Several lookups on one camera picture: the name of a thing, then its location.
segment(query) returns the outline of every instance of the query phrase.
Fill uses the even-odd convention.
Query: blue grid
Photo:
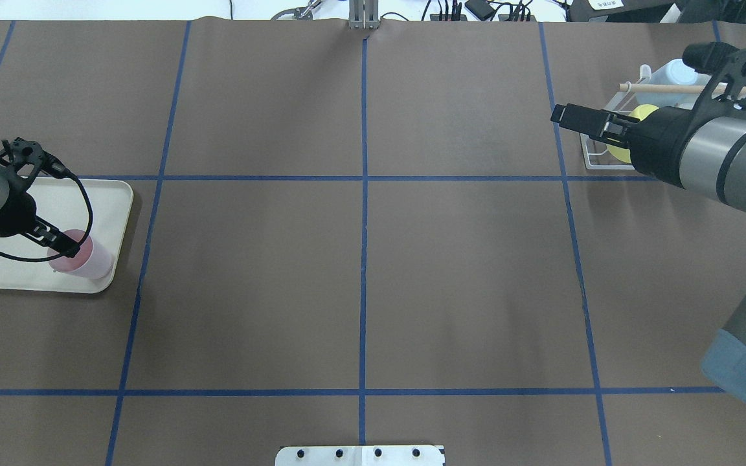
[[[8,44],[16,25],[11,21],[6,33],[2,49],[0,50],[0,67],[2,65]],[[142,265],[139,281],[137,281],[137,292],[134,299],[134,307],[128,330],[128,339],[124,360],[122,361],[122,372],[119,388],[116,390],[79,390],[79,389],[0,389],[0,396],[98,396],[115,397],[115,416],[111,427],[109,445],[107,446],[106,466],[113,462],[117,436],[119,433],[119,422],[122,413],[122,402],[127,397],[151,396],[151,397],[179,397],[179,396],[222,396],[222,397],[272,397],[272,396],[353,396],[358,398],[359,407],[359,443],[365,444],[365,398],[367,396],[509,396],[509,395],[583,395],[595,397],[598,407],[598,422],[601,430],[601,442],[604,449],[604,458],[607,466],[612,464],[609,448],[609,436],[607,435],[606,416],[604,411],[603,395],[675,395],[675,394],[708,394],[723,393],[722,389],[715,386],[657,386],[657,387],[601,387],[598,375],[597,358],[595,355],[592,322],[589,316],[589,303],[586,297],[585,284],[583,280],[583,265],[581,262],[580,247],[578,246],[577,232],[574,225],[574,213],[572,213],[571,196],[569,195],[569,183],[571,182],[654,182],[649,177],[624,177],[624,176],[571,176],[566,173],[565,158],[563,157],[563,146],[560,140],[560,130],[557,124],[554,126],[554,141],[556,141],[557,156],[559,159],[559,176],[370,176],[367,169],[367,47],[368,38],[361,42],[361,176],[249,176],[249,175],[166,175],[166,162],[168,161],[168,150],[171,142],[172,126],[174,126],[175,111],[177,110],[178,96],[180,94],[181,77],[183,66],[186,61],[187,47],[190,37],[192,22],[186,22],[183,36],[183,47],[181,47],[180,61],[175,78],[174,94],[172,95],[172,106],[169,112],[168,127],[163,141],[163,155],[157,175],[98,175],[83,176],[94,179],[120,179],[120,180],[142,180],[156,181],[152,212],[149,219],[148,232],[145,248],[143,250]],[[717,23],[713,22],[714,34],[720,41]],[[545,79],[547,79],[548,102],[554,106],[554,88],[551,80],[550,64],[548,64],[548,47],[545,39],[543,24],[539,24],[539,39],[543,54],[543,65]],[[151,239],[157,217],[157,207],[164,181],[353,181],[361,182],[362,206],[361,206],[361,270],[360,270],[360,324],[359,324],[359,387],[358,389],[280,389],[280,390],[134,390],[127,389],[128,366],[133,350],[134,336],[137,329],[137,317],[139,316],[140,303],[142,301],[142,285],[145,279],[148,258],[151,252]],[[367,388],[367,206],[368,206],[368,184],[369,182],[561,182],[563,197],[565,198],[566,215],[569,222],[569,235],[571,236],[572,251],[574,252],[575,271],[578,277],[578,286],[583,303],[583,317],[586,327],[587,346],[589,360],[593,377],[593,387],[577,388],[497,388],[497,389],[368,389]]]

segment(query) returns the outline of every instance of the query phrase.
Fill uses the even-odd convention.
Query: white cup
[[[68,230],[65,231],[65,235],[70,236],[74,241],[79,241],[85,235],[85,231]],[[49,257],[55,254],[59,253],[48,248]],[[113,265],[113,257],[103,245],[94,241],[91,236],[88,236],[85,242],[82,243],[80,252],[76,253],[76,256],[62,256],[48,263],[54,271],[96,280],[96,278],[103,278],[109,274]]]

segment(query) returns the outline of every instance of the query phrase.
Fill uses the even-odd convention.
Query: black power adapter
[[[465,2],[465,8],[473,13],[475,17],[479,18],[480,21],[485,21],[497,12],[485,0],[468,0],[468,2]]]

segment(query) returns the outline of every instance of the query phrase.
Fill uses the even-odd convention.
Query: white label
[[[610,10],[624,6],[624,0],[589,0],[589,5],[595,10]]]

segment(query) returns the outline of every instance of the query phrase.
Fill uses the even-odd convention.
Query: gray table
[[[746,215],[583,168],[601,106],[719,24],[0,23],[0,139],[136,200],[112,286],[0,290],[0,464],[746,464],[699,358]]]

